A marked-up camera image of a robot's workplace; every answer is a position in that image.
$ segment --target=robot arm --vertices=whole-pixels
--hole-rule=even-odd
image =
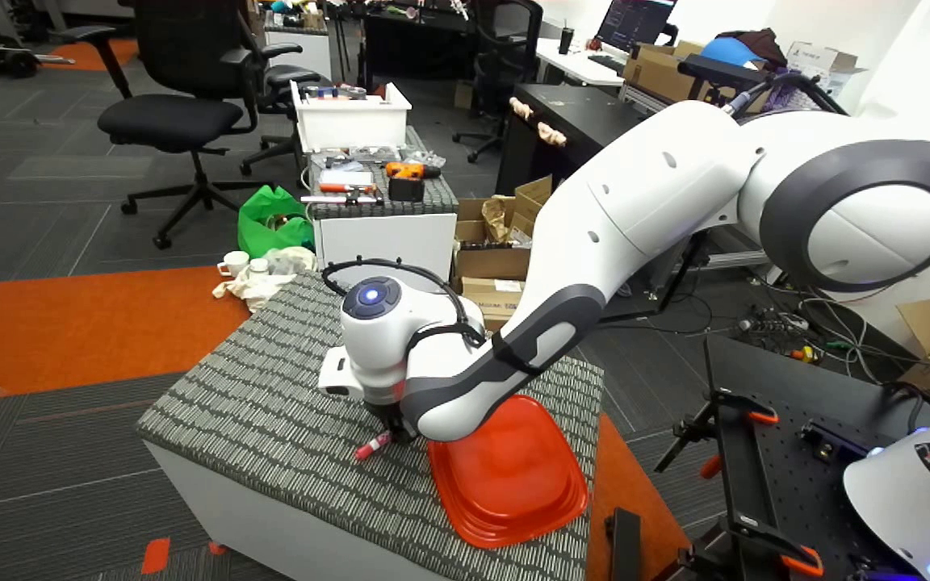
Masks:
[[[599,324],[634,270],[708,224],[740,222],[776,264],[818,286],[867,289],[907,276],[930,264],[927,135],[824,114],[740,124],[717,107],[675,104],[611,142],[542,207],[528,289],[500,332],[484,344],[434,335],[407,365],[402,343],[411,332],[385,332],[382,365],[396,376],[363,380],[364,400],[382,392],[371,404],[395,404],[427,437],[475,433]],[[434,308],[422,316],[421,304],[402,299],[389,316],[427,328]],[[374,343],[356,343],[364,324],[374,318],[344,314],[358,376],[371,374]]]

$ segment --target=gray carpet surface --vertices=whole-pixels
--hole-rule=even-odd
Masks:
[[[134,429],[168,384],[176,376],[0,400],[0,581],[137,570],[157,534],[176,554],[208,544]]]
[[[336,314],[339,296],[319,276],[296,276],[156,400],[138,433],[445,578],[586,578],[589,517],[481,553],[445,521],[422,444],[351,460],[377,421],[363,404],[317,391],[319,360],[339,344]],[[593,485],[602,369],[561,358],[528,392],[557,415]]]

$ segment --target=office desk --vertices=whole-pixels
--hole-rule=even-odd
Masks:
[[[797,429],[821,421],[872,447],[907,436],[912,418],[930,427],[930,406],[730,340],[708,340],[708,358],[717,387],[740,391],[782,413],[780,429],[755,429],[740,411],[720,411],[717,441],[726,511],[814,544],[828,560],[828,578],[852,573],[860,558],[899,567],[900,560],[860,527],[842,497],[839,468],[818,460]],[[737,564],[743,581],[787,581],[780,558],[755,541],[737,541]]]
[[[475,35],[456,11],[364,11],[363,76],[471,76]]]
[[[568,51],[568,55],[560,55],[560,38],[539,38],[535,43],[535,57],[542,63],[542,75],[545,76],[545,68],[560,68],[566,76],[577,79],[577,83],[590,83],[590,87],[622,87],[622,76],[599,60],[590,60],[589,55],[593,51]]]
[[[654,114],[607,89],[573,83],[520,83],[513,95],[531,104],[542,122],[566,132],[568,142],[566,147],[545,146],[531,122],[506,117],[497,190],[513,190],[542,174],[553,174],[560,184]]]

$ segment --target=red object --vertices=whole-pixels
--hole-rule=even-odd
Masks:
[[[382,447],[391,444],[391,441],[395,441],[391,433],[382,433],[382,436],[363,441],[363,444],[356,447],[356,460],[367,460],[374,451],[382,451]]]
[[[149,573],[161,573],[161,570],[168,570],[168,560],[170,560],[170,540],[168,534],[161,534],[161,540],[153,540],[149,544],[146,544],[146,553],[141,553],[141,573],[149,578]]]
[[[504,400],[479,433],[427,451],[438,502],[475,548],[539,540],[589,511],[589,479],[532,395]]]
[[[208,541],[208,553],[209,553],[215,558],[231,554],[231,548],[225,548],[224,541]]]
[[[713,479],[720,472],[725,472],[725,459],[710,454],[697,475],[700,475],[700,479]]]
[[[782,554],[782,564],[801,578],[824,578],[824,558],[818,548],[803,544],[803,554]]]
[[[751,421],[759,421],[759,427],[782,427],[782,415],[780,415],[780,413],[751,413]]]

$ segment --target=computer monitor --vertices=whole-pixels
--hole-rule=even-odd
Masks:
[[[599,24],[602,49],[627,57],[634,46],[657,43],[675,0],[611,0]]]

